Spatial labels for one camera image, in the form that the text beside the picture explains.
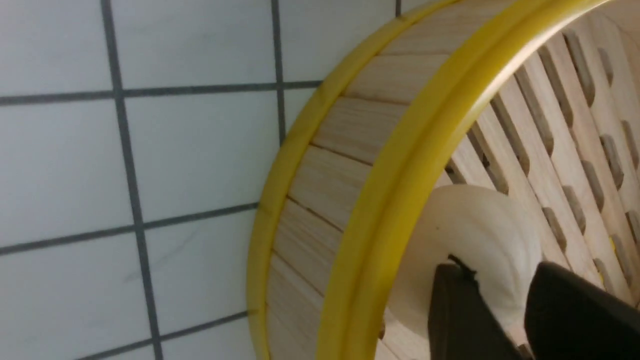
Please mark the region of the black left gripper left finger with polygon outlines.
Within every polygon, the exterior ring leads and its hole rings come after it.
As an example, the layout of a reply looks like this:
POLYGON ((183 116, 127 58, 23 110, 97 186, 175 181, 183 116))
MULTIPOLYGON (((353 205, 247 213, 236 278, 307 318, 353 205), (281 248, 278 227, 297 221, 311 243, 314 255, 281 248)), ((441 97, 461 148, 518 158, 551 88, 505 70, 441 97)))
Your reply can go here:
POLYGON ((521 360, 479 291, 476 271, 457 256, 435 269, 428 316, 432 360, 521 360))

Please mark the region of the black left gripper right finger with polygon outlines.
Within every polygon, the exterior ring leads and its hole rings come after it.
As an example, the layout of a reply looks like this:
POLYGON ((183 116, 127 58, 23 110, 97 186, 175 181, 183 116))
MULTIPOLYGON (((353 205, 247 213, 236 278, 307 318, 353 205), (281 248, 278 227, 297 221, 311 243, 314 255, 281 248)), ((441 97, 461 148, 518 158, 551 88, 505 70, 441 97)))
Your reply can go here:
POLYGON ((537 360, 637 360, 640 313, 552 262, 538 264, 525 332, 537 360))

